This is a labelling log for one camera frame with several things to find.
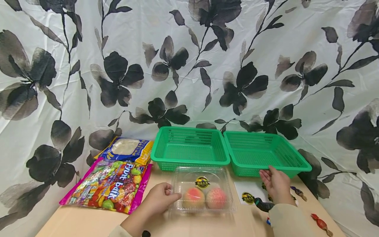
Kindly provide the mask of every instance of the yellow and blue package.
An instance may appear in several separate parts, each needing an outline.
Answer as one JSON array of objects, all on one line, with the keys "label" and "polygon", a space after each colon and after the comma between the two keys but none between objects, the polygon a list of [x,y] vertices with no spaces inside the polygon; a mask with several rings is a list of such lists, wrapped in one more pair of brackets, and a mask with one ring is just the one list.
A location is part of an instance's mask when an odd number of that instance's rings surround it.
[{"label": "yellow and blue package", "polygon": [[146,165],[150,160],[154,141],[116,137],[95,159],[120,160]]}]

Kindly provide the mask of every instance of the snack package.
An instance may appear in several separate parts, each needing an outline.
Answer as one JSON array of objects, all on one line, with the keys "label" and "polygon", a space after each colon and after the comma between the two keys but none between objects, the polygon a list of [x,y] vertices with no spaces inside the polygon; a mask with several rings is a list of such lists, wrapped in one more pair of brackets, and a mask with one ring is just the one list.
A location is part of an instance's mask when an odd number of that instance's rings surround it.
[{"label": "snack package", "polygon": [[131,214],[141,204],[151,166],[100,157],[59,204]]},{"label": "snack package", "polygon": [[116,137],[95,159],[121,160],[146,165],[150,160],[154,141]]}]

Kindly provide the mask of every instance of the peach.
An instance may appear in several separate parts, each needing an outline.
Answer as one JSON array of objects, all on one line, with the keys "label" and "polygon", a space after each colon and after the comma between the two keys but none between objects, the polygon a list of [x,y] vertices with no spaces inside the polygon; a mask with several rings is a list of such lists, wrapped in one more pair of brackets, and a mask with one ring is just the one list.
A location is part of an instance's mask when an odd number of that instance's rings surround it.
[{"label": "peach", "polygon": [[227,196],[221,188],[213,188],[209,190],[205,200],[209,209],[224,209]]},{"label": "peach", "polygon": [[205,196],[199,188],[190,188],[183,195],[183,208],[186,209],[204,209]]}]

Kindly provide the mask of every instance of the pink packaging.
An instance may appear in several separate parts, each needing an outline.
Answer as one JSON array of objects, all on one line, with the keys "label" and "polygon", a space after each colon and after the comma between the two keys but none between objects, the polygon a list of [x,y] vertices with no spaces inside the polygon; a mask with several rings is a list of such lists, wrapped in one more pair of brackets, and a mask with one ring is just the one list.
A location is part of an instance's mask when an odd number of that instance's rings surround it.
[{"label": "pink packaging", "polygon": [[99,158],[59,204],[131,214],[142,202],[151,168],[152,164]]}]

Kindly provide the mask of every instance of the green plastic basket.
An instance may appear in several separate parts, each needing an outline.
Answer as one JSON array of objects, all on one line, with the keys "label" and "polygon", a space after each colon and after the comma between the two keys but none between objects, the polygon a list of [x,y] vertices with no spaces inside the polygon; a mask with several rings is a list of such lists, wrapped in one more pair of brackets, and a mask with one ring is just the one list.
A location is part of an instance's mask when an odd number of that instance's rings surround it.
[{"label": "green plastic basket", "polygon": [[221,167],[230,163],[220,131],[187,127],[161,127],[151,159],[163,171],[174,171],[178,166]]},{"label": "green plastic basket", "polygon": [[268,133],[224,132],[226,146],[237,176],[258,177],[272,165],[290,178],[312,170],[311,165],[283,137]]}]

